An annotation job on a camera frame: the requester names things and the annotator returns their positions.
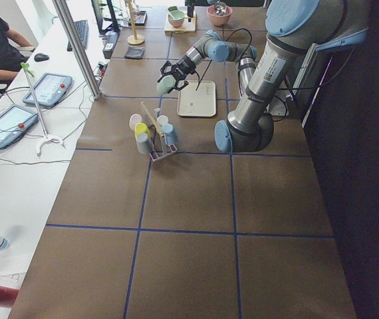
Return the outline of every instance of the green clip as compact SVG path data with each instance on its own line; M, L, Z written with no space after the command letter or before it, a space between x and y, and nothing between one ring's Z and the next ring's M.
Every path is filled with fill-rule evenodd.
M33 78L35 77L35 75L33 74L33 72L31 72L31 71L29 70L29 64L28 64L28 63L21 62L21 68L23 68L25 72L30 73L30 75L31 75Z

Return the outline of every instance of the bowl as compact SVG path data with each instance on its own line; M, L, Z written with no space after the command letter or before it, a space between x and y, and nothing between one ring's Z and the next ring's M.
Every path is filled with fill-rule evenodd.
M174 16L174 18L168 15L169 23L175 28L182 26L185 21L185 13L180 10L173 10L170 11L170 13Z
M214 5L207 7L207 16L209 17L209 20L216 27L221 27L222 25L226 24L226 22L228 22L231 15L232 15L232 8L229 6L227 6L227 10L224 15L216 15Z

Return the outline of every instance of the white tray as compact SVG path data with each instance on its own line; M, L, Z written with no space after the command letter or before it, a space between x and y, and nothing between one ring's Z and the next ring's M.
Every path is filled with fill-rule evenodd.
M185 117L210 118L216 115L216 86L213 81L202 81L197 91L198 81L188 81L179 91L178 115Z

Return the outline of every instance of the table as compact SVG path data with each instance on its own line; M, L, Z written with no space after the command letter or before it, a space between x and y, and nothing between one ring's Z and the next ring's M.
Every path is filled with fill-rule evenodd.
M196 12L196 33L167 36L164 7L150 9L142 60L123 58L122 32L10 319L355 318L294 113L263 151L221 154L213 128L239 99L232 64L206 73L212 118L180 118L177 94L158 96L160 67L208 29L247 27L265 45L262 8L235 8L224 28ZM128 120L141 102L169 117L178 154L137 152Z
M93 68L98 62L106 62L102 54L102 41L98 29L90 20L90 34L86 53ZM19 288L30 264L33 253L45 226L47 217L57 196L59 187L81 133L85 116L89 114L92 100L90 90L84 88L84 78L73 52L67 52L68 40L57 19L42 43L29 58L30 69L35 73L35 81L44 72L68 74L73 77L69 97L51 110L43 112L43 118L50 133L68 136L66 148L56 144L45 144L40 158L36 156L36 144L43 135L40 123L29 130L26 136L15 145L0 152L2 160L15 163L47 162L38 165L13 165L0 160L0 233L10 241L10 247L0 251L0 285ZM34 62L37 53L47 53L50 59ZM23 72L20 72L9 89L28 86ZM19 105L28 90L12 91L10 97ZM0 113L11 101L0 99ZM0 319L9 315L10 309L0 308Z

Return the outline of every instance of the white table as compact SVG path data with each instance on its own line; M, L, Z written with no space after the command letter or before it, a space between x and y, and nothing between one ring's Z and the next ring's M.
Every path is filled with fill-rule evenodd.
M73 19L84 19L84 17L73 15ZM90 30L86 54L91 67L95 68L98 62L107 61L102 54L102 41L98 37L94 19L89 18L88 22ZM30 70L35 73L34 82L44 72L71 75L73 85L67 94L84 82L74 53L66 51L67 43L63 26L57 19L28 60ZM37 53L48 54L50 59L35 62L33 56ZM9 89L20 86L28 86L23 71L18 74ZM10 96L16 104L24 106L21 100L27 92L27 90L12 92ZM87 87L84 89L82 85L65 101L44 112L43 119L49 133L65 137L77 128L85 119L82 112L86 115L90 112L92 98L89 96L90 90ZM2 97L0 113L10 105L11 101L6 96ZM83 125L64 141L66 148L58 144L44 144L39 158L36 155L36 144L40 138L24 137L15 145L0 152L0 158L15 163L63 161L37 165L13 165L0 160L0 233L10 241L10 246L0 251L0 285L13 288L21 286L82 128ZM40 122L28 133L42 136ZM15 273L19 275L11 278L11 275ZM8 308L0 308L0 319L7 318L9 312Z

